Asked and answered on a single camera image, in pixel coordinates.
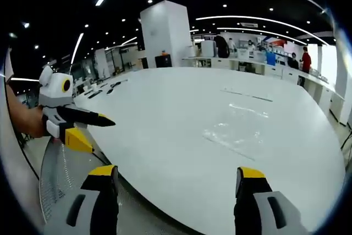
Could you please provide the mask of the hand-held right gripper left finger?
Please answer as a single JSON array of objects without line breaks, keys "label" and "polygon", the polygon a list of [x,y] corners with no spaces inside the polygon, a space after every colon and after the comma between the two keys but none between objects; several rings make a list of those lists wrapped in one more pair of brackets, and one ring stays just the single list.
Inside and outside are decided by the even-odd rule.
[{"label": "hand-held right gripper left finger", "polygon": [[117,234],[118,213],[118,167],[97,167],[55,204],[43,233]]}]

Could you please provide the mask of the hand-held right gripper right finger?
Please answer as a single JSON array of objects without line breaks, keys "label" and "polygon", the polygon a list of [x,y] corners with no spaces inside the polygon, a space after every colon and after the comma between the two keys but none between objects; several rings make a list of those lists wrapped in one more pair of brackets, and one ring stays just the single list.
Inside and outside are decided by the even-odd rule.
[{"label": "hand-held right gripper right finger", "polygon": [[299,210],[272,190],[262,172],[238,167],[235,197],[236,234],[309,234]]}]

